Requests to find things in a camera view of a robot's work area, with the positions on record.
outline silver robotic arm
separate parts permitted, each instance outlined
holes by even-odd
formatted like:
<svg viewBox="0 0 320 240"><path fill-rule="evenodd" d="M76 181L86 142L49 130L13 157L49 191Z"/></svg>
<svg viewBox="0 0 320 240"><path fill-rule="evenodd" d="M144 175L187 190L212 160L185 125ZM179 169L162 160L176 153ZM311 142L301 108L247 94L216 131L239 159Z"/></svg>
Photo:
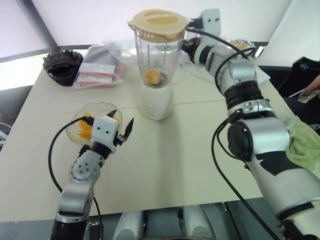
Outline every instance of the silver robotic arm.
<svg viewBox="0 0 320 240"><path fill-rule="evenodd" d="M210 15L220 19L216 13L216 9L207 9L190 26L215 34L210 32L210 27L206 28L204 21ZM280 220L286 239L320 238L320 180L286 157L289 134L259 90L253 60L215 41L207 46L198 42L192 49L192 43L197 41L187 40L182 49L194 63L205 65L226 99L231 124L227 132L230 151L248 166L263 197ZM239 49L253 46L242 40L230 43Z"/></svg>
<svg viewBox="0 0 320 240"><path fill-rule="evenodd" d="M92 146L69 169L69 181L61 193L51 240L83 239L101 168L108 156L116 152L116 146L124 143L132 131L133 119L125 134L118 135L118 122L113 119L115 113L114 110L87 121L93 125Z"/></svg>

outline white wall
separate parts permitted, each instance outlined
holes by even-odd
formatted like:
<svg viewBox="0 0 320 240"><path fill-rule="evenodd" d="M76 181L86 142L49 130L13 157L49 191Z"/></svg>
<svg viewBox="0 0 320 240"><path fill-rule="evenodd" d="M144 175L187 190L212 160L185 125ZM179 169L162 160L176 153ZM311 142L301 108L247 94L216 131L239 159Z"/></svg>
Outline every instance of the white wall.
<svg viewBox="0 0 320 240"><path fill-rule="evenodd" d="M0 0L0 58L45 49L15 0Z"/></svg>
<svg viewBox="0 0 320 240"><path fill-rule="evenodd" d="M291 67L301 57L320 60L320 0L293 0L257 63Z"/></svg>
<svg viewBox="0 0 320 240"><path fill-rule="evenodd" d="M195 18L219 8L222 35L269 41L291 0L33 0L58 45L100 43L105 37L132 38L127 21L146 9Z"/></svg>

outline blender base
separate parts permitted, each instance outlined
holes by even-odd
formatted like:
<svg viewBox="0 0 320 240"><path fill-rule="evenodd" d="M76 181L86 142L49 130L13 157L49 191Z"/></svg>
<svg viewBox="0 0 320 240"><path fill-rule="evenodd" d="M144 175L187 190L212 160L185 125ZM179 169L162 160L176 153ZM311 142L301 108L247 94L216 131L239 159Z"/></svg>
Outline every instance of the blender base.
<svg viewBox="0 0 320 240"><path fill-rule="evenodd" d="M161 88L152 88L141 83L140 112L152 120L162 120L169 116L173 108L173 83Z"/></svg>

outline blender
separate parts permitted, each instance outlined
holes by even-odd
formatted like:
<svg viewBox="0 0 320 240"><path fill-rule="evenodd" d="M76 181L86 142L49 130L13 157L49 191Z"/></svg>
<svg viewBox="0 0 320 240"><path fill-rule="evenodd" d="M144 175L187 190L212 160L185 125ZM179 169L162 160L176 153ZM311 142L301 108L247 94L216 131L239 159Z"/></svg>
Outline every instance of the blender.
<svg viewBox="0 0 320 240"><path fill-rule="evenodd" d="M139 109L153 120L166 118L173 108L173 83L188 21L166 10L144 10L128 25L134 31L141 74Z"/></svg>

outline yellow blender lid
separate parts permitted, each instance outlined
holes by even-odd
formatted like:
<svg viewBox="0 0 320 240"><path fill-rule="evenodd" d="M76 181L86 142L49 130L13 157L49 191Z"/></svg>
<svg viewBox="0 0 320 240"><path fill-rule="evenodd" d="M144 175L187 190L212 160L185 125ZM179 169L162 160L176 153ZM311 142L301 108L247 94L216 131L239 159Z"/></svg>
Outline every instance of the yellow blender lid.
<svg viewBox="0 0 320 240"><path fill-rule="evenodd" d="M149 9L139 12L128 25L133 29L175 39L184 32L187 19L173 11Z"/></svg>

